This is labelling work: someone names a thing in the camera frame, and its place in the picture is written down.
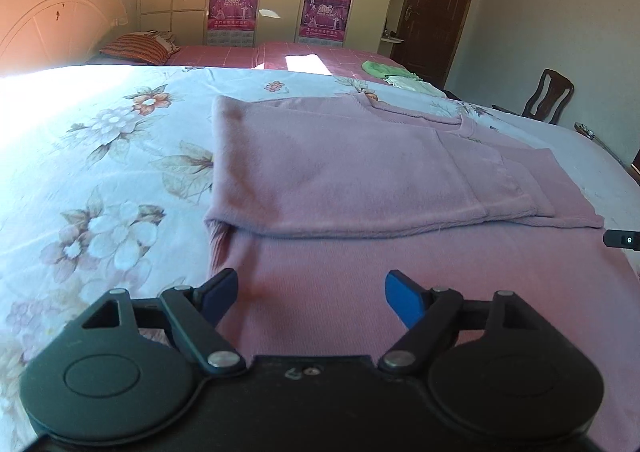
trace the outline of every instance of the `purple flower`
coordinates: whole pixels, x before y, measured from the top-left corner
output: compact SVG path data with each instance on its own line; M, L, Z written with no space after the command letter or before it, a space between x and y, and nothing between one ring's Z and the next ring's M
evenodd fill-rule
M60 242L52 242L40 252L41 262L54 267L56 282L65 282L76 268L95 270L98 267L99 259L86 252L92 238L90 232L67 225L58 235Z

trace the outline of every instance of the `orange flower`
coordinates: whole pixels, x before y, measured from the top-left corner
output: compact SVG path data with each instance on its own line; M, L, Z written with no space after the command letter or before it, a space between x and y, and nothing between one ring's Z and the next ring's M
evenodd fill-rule
M140 112L142 116L151 114L156 108L167 108L171 105L171 95L169 93L150 93L148 95L136 96L133 99L133 108Z

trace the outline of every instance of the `logo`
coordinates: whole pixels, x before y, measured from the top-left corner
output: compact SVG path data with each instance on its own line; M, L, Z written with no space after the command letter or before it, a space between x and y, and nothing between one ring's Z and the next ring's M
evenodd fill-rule
M332 5L321 4L318 6L318 13L321 15L331 15L334 12L334 7Z

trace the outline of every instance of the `green cloth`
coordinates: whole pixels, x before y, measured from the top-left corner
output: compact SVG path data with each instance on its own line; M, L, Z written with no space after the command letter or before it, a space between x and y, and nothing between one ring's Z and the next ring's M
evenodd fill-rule
M372 77L384 80L387 77L406 77L413 80L420 80L420 77L410 71L407 71L403 67L387 66L386 64L379 64L378 62L372 62L367 60L362 64L364 69Z

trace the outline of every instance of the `pink poster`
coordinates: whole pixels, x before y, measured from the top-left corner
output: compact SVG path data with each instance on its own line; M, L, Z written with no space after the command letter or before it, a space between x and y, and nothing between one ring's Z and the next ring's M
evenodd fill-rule
M209 45L253 45L258 0L209 0Z
M344 40L351 0L305 0L300 37Z

